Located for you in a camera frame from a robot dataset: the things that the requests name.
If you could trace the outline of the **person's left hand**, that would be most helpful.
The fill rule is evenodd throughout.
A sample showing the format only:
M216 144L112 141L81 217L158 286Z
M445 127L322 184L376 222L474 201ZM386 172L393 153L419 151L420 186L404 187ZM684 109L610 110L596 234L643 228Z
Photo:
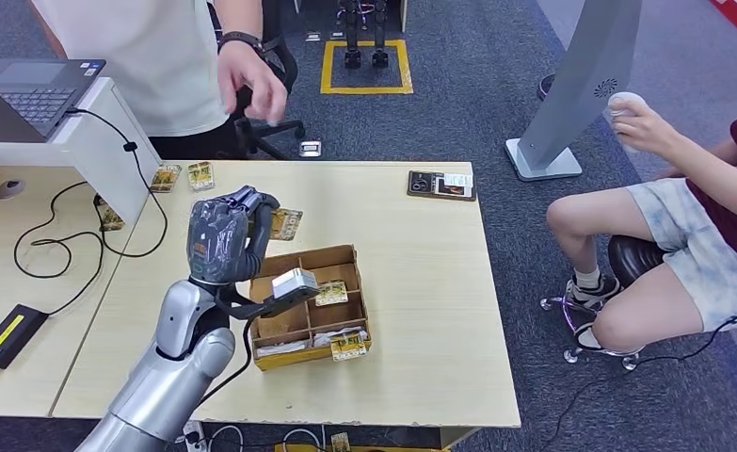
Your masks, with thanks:
M268 122L283 119L286 88L245 42L230 41L223 44L217 56L217 82L226 113L234 112L237 91L247 87L252 91L251 101L245 108L247 117Z

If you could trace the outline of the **seated person's right hand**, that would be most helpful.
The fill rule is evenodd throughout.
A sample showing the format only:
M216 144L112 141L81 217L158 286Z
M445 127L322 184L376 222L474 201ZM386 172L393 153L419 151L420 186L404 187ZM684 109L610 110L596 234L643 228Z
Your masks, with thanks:
M608 106L613 130L633 149L669 157L683 142L682 135L641 99L617 96Z

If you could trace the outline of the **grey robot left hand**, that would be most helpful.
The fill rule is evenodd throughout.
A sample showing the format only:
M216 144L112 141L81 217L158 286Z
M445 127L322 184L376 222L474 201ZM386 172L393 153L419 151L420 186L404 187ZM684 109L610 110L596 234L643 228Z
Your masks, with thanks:
M272 195L253 186L192 205L186 256L190 279L210 285L244 282L260 272L271 236Z

